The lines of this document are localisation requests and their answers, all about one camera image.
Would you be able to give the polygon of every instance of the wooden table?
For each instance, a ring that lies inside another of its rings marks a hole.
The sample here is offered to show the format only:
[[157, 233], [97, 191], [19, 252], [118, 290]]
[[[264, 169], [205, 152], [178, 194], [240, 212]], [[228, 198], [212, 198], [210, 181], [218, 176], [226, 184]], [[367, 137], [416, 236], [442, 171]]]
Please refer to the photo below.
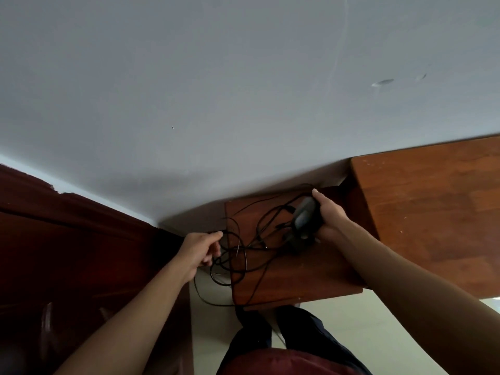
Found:
[[500, 136], [355, 157], [352, 169], [360, 224], [473, 296], [500, 296]]
[[[335, 188], [326, 189], [329, 197], [336, 198]], [[289, 192], [268, 201], [262, 201], [251, 205], [244, 211], [234, 215], [238, 210], [254, 201], [271, 197], [272, 195], [243, 198], [226, 203], [226, 216], [233, 216], [240, 226], [240, 236], [243, 242], [249, 244], [255, 236], [255, 228], [259, 219], [271, 208], [284, 204], [300, 192]], [[292, 205], [297, 206], [300, 200]], [[291, 220], [291, 214], [283, 211], [278, 215], [272, 226]], [[237, 233], [234, 222], [228, 220], [228, 230]], [[277, 247], [283, 244], [283, 232], [267, 236], [265, 242], [268, 247]], [[237, 238], [229, 236], [229, 245], [236, 246]], [[274, 251], [247, 251], [248, 268], [257, 267], [272, 258]], [[232, 259], [232, 268], [244, 268], [244, 256], [240, 251], [238, 256]], [[322, 298], [352, 295], [362, 292], [362, 280], [353, 268], [346, 262], [343, 256], [334, 248], [324, 244], [315, 243], [307, 251], [300, 254], [292, 252], [274, 259], [259, 284], [257, 291], [251, 296], [262, 277], [264, 268], [249, 272], [244, 280], [233, 286], [233, 300], [235, 304], [251, 304], [253, 308], [265, 309], [279, 305], [307, 302]], [[232, 281], [236, 281], [241, 275], [232, 274]]]

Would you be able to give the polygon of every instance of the gray wall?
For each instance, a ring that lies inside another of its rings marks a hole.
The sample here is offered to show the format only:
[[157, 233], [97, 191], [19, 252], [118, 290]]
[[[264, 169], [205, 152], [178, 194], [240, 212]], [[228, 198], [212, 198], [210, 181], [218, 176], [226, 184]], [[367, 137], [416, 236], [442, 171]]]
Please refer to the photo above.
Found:
[[0, 153], [175, 227], [347, 157], [500, 132], [499, 10], [0, 0]]

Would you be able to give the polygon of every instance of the floor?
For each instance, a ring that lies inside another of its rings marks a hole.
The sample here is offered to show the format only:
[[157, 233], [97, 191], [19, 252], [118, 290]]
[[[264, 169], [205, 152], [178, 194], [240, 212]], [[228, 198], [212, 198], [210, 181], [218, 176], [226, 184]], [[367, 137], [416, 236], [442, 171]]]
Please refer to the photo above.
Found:
[[[200, 294], [212, 303], [230, 304], [230, 288], [198, 271]], [[215, 374], [234, 334], [241, 328], [233, 308], [203, 303], [191, 282], [191, 317], [195, 375]], [[500, 300], [484, 300], [500, 312]], [[370, 290], [301, 305], [317, 317], [333, 336], [351, 350], [373, 375], [446, 375], [410, 337]], [[273, 347], [284, 347], [273, 333]]]

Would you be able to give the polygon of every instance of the maroon shirt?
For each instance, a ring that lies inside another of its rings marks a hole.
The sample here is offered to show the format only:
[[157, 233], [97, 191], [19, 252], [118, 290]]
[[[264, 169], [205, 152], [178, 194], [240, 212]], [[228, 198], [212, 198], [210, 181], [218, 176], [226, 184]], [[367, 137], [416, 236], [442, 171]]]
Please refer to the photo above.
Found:
[[240, 355], [229, 362], [220, 375], [359, 375], [350, 367], [315, 355], [265, 348]]

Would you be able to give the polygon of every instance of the pants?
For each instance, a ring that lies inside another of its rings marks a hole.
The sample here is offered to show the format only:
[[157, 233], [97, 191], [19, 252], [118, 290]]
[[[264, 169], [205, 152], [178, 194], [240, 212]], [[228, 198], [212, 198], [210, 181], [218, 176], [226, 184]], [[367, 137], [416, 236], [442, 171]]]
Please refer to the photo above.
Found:
[[[271, 326], [257, 311], [243, 311], [236, 307], [236, 315], [243, 325], [229, 345], [217, 373], [239, 355], [260, 348], [271, 347]], [[342, 346], [324, 328], [321, 320], [308, 311], [286, 305], [276, 309], [276, 319], [287, 349], [321, 357], [353, 368], [363, 375], [372, 375], [347, 348]]]

